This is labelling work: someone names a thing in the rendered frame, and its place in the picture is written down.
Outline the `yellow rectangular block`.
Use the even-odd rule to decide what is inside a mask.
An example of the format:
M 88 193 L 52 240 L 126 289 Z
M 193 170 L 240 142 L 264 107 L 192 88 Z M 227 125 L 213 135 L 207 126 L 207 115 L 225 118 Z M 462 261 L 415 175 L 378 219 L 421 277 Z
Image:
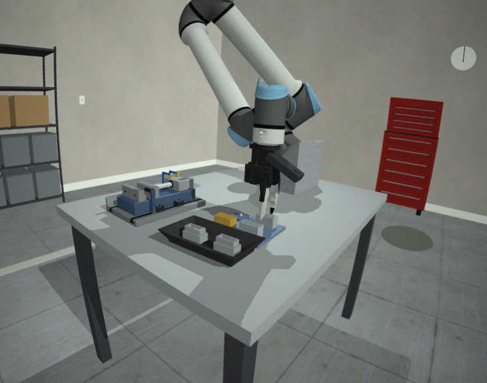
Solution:
M 236 216 L 231 216 L 225 213 L 217 213 L 214 215 L 214 222 L 236 228 Z

